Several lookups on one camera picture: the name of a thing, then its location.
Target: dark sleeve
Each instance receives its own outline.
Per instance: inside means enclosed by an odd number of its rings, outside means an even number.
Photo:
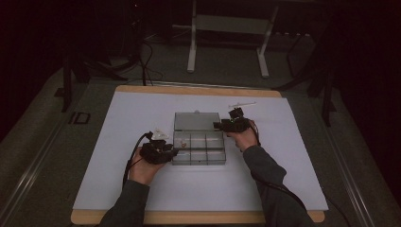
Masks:
[[[244,151],[244,160],[251,172],[260,180],[283,186],[287,172],[259,146]],[[315,226],[307,211],[291,196],[274,188],[256,182],[262,201],[266,226]]]
[[[127,181],[114,207],[107,211],[99,227],[143,226],[148,192],[149,186]]]

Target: gray carpet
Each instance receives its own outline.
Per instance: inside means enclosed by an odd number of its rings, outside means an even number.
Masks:
[[[187,74],[189,47],[185,37],[170,44],[155,44],[149,40],[153,53],[148,64],[152,71],[148,72],[155,84],[179,82],[268,89],[292,79],[286,62],[286,51],[291,42],[293,40],[287,36],[273,36],[270,40],[266,54],[271,74],[269,79],[260,77],[256,53],[252,47],[214,47],[207,42],[198,46],[196,71]],[[300,60],[298,68],[307,57],[307,51],[310,51],[310,40],[305,38],[300,45],[305,50],[299,49],[293,53]],[[145,46],[144,59],[149,56],[149,51]],[[140,67],[135,67],[122,76],[130,78],[129,84],[141,84],[141,73]],[[9,226],[70,224],[75,196],[108,111],[113,90],[117,84],[122,83],[96,75],[87,87],[75,84],[77,103],[73,103],[70,113],[60,113],[61,99],[53,97],[56,89],[61,86],[61,72],[46,83],[0,145],[0,204],[3,208],[31,160],[45,144],[46,138],[62,123],[36,181],[22,203],[16,207]],[[339,92],[335,91],[333,95],[337,111],[331,113],[332,127],[328,129],[320,119],[322,100],[319,97],[307,97],[307,85],[308,82],[300,84],[284,92],[283,96],[288,98],[294,111],[323,191],[346,214],[351,226],[370,226],[360,221],[350,200],[335,155],[337,149],[346,160],[375,226],[401,226],[400,209],[379,174],[355,123],[343,106]],[[67,124],[72,111],[91,113],[89,124]],[[346,226],[340,212],[332,203],[328,204],[330,210],[325,212],[325,221],[317,226]]]

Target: hand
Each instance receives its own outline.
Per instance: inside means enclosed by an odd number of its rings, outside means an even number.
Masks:
[[[256,128],[252,120],[250,120],[250,124],[251,127],[254,129]],[[243,132],[227,132],[227,136],[235,139],[235,145],[239,147],[242,152],[251,146],[257,145],[257,137],[251,128]]]
[[[159,169],[161,169],[165,164],[155,165],[148,163],[140,155],[140,150],[141,148],[135,151],[135,155],[131,160],[131,164],[135,164],[130,169],[128,179],[138,183],[150,185],[157,171],[159,171]]]

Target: person's left hand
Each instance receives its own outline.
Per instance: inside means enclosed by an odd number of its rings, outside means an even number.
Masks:
[[[136,181],[138,183],[150,185],[153,177],[156,175],[157,171],[161,169],[165,164],[150,164],[140,155],[141,148],[135,151],[135,155],[131,160],[131,164],[137,162],[130,169],[130,174],[128,179],[131,181]]]

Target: white table leg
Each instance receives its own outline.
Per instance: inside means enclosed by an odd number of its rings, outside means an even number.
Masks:
[[[270,21],[268,22],[268,25],[266,27],[265,39],[262,43],[262,46],[256,49],[257,59],[259,61],[259,67],[260,67],[260,72],[262,74],[262,78],[269,77],[268,66],[266,65],[266,59],[265,59],[265,51],[266,51],[266,46],[268,45],[269,37],[271,35],[271,30],[273,29],[274,20],[277,16],[277,11],[278,7],[275,7],[270,17]]]
[[[186,71],[195,71],[195,59],[197,57],[197,1],[192,1],[192,26],[191,26],[191,47],[189,48],[188,67]]]

